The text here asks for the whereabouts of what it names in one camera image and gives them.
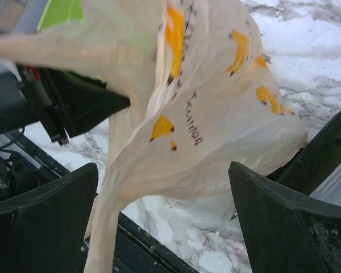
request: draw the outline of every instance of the banana print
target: banana print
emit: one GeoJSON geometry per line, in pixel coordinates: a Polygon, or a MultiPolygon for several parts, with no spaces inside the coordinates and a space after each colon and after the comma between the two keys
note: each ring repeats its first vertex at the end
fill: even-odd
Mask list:
{"type": "Polygon", "coordinates": [[[167,23],[165,25],[165,40],[173,51],[168,84],[180,75],[182,63],[182,44],[184,39],[184,19],[181,11],[174,7],[167,7],[167,23]]]}
{"type": "Polygon", "coordinates": [[[263,54],[259,55],[259,56],[255,59],[255,61],[256,61],[260,66],[265,67],[265,68],[268,68],[267,62],[265,61],[264,55],[263,55],[263,54]]]}
{"type": "Polygon", "coordinates": [[[284,115],[285,113],[289,113],[291,115],[295,115],[292,110],[286,109],[283,104],[280,105],[276,96],[265,86],[260,86],[256,89],[256,97],[265,106],[267,106],[269,102],[272,108],[272,113],[274,114],[284,115]]]}
{"type": "MultiPolygon", "coordinates": [[[[162,135],[170,137],[173,132],[174,132],[173,124],[165,116],[161,115],[158,118],[157,122],[154,124],[150,142],[161,137],[162,135]]],[[[173,141],[170,142],[170,149],[172,151],[177,151],[177,145],[175,144],[175,142],[173,141]]]]}
{"type": "Polygon", "coordinates": [[[230,72],[230,77],[235,74],[245,63],[249,54],[249,38],[237,30],[230,33],[230,39],[234,40],[238,49],[236,50],[234,63],[226,69],[225,73],[230,72]]]}

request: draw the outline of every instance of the translucent plastic bag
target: translucent plastic bag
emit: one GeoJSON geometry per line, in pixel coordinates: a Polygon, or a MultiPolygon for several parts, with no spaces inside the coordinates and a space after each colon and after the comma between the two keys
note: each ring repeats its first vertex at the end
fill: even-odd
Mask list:
{"type": "Polygon", "coordinates": [[[259,29],[238,0],[82,4],[84,22],[0,39],[0,57],[101,75],[130,96],[130,109],[110,118],[107,170],[88,228],[85,273],[108,273],[118,215],[129,203],[146,195],[192,199],[230,191],[231,161],[267,175],[303,146],[307,129],[283,104],[259,29]],[[144,16],[159,4],[163,16],[144,16]],[[136,39],[128,21],[144,18],[144,36],[136,39]],[[108,33],[114,36],[104,38],[108,33]],[[43,46],[42,55],[30,55],[24,48],[30,44],[43,46]]]}

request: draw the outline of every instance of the green object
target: green object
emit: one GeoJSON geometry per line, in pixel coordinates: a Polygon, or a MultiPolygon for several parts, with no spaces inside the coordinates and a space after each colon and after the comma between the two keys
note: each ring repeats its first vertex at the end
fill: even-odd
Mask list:
{"type": "Polygon", "coordinates": [[[49,0],[38,24],[38,30],[83,18],[84,13],[80,0],[49,0]]]}

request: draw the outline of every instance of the crumpled plastic bag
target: crumpled plastic bag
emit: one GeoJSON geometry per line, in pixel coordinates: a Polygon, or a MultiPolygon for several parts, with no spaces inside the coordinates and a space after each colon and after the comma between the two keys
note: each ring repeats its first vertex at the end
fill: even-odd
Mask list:
{"type": "Polygon", "coordinates": [[[131,107],[110,118],[107,169],[88,228],[84,272],[107,273],[118,215],[129,203],[146,195],[192,199],[230,191],[231,161],[267,175],[304,145],[307,128],[284,105],[259,29],[238,0],[82,5],[84,21],[0,38],[0,57],[100,75],[130,96],[131,107]]]}

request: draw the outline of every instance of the black cable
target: black cable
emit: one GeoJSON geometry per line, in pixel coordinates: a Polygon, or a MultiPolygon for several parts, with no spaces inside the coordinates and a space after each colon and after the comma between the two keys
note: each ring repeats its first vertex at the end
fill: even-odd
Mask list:
{"type": "Polygon", "coordinates": [[[11,141],[9,141],[8,143],[4,144],[4,145],[1,145],[0,146],[0,151],[2,149],[5,149],[6,147],[9,147],[10,145],[13,145],[15,144],[17,141],[19,141],[19,139],[24,135],[24,132],[25,132],[25,126],[22,127],[22,131],[20,132],[20,134],[18,136],[16,136],[14,139],[12,139],[11,141]]]}

